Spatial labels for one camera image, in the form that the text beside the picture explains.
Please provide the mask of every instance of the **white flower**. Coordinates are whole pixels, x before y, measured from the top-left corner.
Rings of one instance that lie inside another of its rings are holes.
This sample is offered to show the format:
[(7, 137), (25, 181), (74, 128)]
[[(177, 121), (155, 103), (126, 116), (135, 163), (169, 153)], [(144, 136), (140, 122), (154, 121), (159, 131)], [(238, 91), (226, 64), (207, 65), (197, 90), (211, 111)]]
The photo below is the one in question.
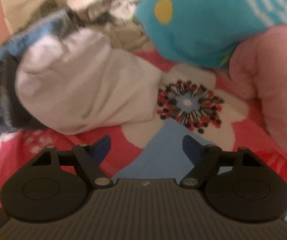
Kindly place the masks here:
[[(235, 133), (232, 124), (247, 118), (249, 113), (248, 105), (223, 90), (215, 89), (216, 76), (212, 71), (186, 64), (178, 64), (169, 73), (164, 74), (162, 85), (166, 86), (170, 83), (176, 83), (178, 80), (190, 80), (192, 84), (197, 86), (203, 85), (208, 90), (211, 90), (215, 96), (224, 100), (221, 111), (218, 111), (218, 116), (221, 120), (220, 128), (209, 124), (203, 129), (204, 133), (198, 133), (197, 129), (194, 129), (193, 132), (215, 143), (223, 150), (231, 151), (235, 144)], [(164, 120), (161, 120), (156, 113), (151, 121), (123, 124), (122, 131), (130, 143), (139, 148), (145, 148), (147, 143), (162, 128), (163, 123)]]

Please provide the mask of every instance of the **teal garment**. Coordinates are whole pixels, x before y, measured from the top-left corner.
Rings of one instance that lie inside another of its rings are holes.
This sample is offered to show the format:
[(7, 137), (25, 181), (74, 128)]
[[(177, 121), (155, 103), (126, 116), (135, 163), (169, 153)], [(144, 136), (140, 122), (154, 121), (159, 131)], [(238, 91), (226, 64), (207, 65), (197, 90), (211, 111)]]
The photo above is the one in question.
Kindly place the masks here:
[(221, 67), (240, 41), (287, 24), (287, 0), (142, 0), (136, 18), (164, 58)]

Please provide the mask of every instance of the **metal screw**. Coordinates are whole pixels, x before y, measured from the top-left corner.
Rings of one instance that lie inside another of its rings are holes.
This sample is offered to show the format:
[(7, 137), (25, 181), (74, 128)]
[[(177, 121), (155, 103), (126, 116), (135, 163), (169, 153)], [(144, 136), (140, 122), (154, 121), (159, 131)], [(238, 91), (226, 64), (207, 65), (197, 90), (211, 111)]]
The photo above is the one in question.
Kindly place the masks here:
[(95, 182), (95, 184), (97, 184), (98, 186), (106, 186), (106, 185), (109, 185), (110, 179), (104, 178), (104, 177), (102, 177), (102, 178), (96, 178), (96, 179), (94, 180), (94, 182)]
[(195, 178), (185, 178), (182, 183), (186, 186), (195, 186), (198, 184), (198, 180)]

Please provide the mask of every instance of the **white cloth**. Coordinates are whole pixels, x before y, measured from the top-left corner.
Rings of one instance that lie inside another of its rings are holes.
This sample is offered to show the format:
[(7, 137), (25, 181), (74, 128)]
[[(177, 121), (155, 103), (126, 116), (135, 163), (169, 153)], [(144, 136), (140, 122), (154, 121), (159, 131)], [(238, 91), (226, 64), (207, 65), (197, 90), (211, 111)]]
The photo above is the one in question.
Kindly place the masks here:
[(21, 104), (63, 134), (153, 118), (161, 71), (92, 29), (65, 40), (45, 36), (24, 54), (16, 76)]

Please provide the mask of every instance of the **yellow circle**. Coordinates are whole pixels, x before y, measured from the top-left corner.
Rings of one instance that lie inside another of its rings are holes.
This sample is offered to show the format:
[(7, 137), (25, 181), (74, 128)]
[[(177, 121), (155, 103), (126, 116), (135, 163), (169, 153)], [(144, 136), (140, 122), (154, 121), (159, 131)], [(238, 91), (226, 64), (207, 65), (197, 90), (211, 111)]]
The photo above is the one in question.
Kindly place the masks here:
[(172, 19), (173, 8), (171, 0), (159, 0), (155, 6), (155, 16), (163, 24), (168, 24)]

